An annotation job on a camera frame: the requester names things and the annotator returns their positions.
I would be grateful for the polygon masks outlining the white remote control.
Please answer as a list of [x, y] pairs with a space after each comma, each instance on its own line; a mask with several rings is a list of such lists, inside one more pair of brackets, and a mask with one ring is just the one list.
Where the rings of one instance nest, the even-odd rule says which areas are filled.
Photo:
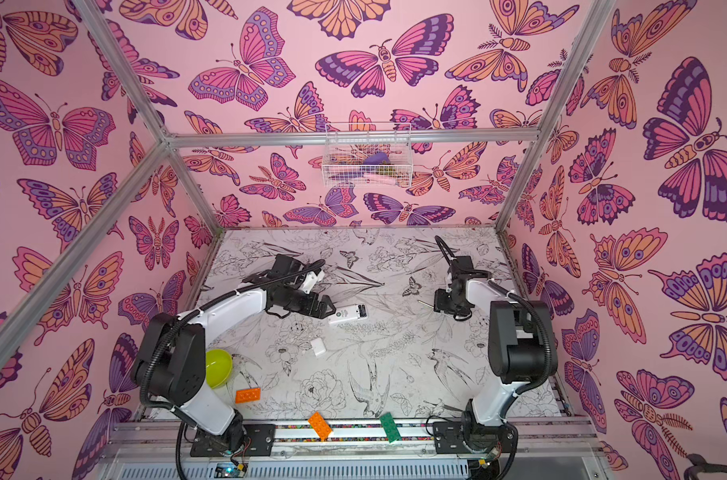
[[358, 320], [365, 320], [367, 318], [369, 318], [369, 311], [367, 311], [367, 306], [365, 306], [364, 304], [356, 304], [338, 308], [333, 315], [330, 315], [328, 317], [328, 321], [330, 325], [337, 325]]

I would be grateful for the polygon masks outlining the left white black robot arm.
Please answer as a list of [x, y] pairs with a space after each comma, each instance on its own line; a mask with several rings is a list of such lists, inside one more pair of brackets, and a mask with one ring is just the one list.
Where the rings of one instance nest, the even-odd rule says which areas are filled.
[[141, 404], [171, 412], [217, 450], [239, 450], [246, 441], [243, 416], [207, 384], [207, 351], [228, 330], [274, 307], [316, 319], [335, 314], [331, 298], [313, 290], [325, 265], [325, 260], [303, 264], [295, 257], [278, 255], [271, 268], [246, 277], [237, 288], [200, 307], [155, 315], [131, 372], [140, 388]]

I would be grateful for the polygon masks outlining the white battery cover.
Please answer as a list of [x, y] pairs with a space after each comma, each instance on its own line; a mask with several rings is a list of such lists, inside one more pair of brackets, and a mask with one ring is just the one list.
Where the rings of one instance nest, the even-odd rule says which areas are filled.
[[311, 341], [311, 346], [315, 356], [322, 356], [327, 353], [326, 344], [322, 338], [316, 338]]

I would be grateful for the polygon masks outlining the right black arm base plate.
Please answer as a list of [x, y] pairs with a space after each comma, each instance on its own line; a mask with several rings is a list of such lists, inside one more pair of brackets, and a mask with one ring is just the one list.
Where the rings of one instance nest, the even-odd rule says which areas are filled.
[[437, 454], [482, 454], [493, 450], [509, 453], [517, 443], [517, 434], [507, 426], [489, 427], [445, 419], [431, 422], [427, 433], [433, 438]]

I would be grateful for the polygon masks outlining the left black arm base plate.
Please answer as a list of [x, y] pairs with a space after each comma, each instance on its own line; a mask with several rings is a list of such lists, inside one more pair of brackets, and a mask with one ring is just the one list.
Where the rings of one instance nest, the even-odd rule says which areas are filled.
[[276, 424], [244, 424], [235, 430], [214, 435], [204, 430], [196, 434], [190, 455], [197, 457], [268, 457], [272, 454]]

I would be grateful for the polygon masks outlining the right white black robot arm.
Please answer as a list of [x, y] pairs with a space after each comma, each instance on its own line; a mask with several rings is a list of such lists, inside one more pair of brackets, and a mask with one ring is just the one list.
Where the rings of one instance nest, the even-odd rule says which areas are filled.
[[509, 410], [525, 393], [557, 373], [557, 348], [549, 309], [529, 302], [493, 280], [493, 274], [459, 256], [443, 238], [435, 238], [447, 262], [447, 285], [435, 290], [433, 311], [455, 321], [475, 313], [487, 318], [487, 363], [493, 378], [467, 402], [461, 418], [461, 439], [473, 452], [499, 453], [513, 446], [517, 432]]

